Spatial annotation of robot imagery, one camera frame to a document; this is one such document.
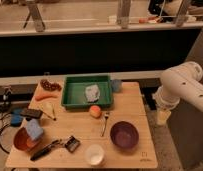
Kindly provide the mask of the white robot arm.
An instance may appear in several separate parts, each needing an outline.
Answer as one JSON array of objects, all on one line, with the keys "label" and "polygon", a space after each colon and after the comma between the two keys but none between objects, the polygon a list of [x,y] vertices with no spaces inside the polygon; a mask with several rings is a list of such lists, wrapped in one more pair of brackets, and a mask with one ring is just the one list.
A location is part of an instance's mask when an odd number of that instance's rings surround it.
[{"label": "white robot arm", "polygon": [[183,99],[203,113],[202,67],[188,61],[164,70],[160,75],[161,86],[153,95],[157,104],[156,123],[165,125],[171,111]]}]

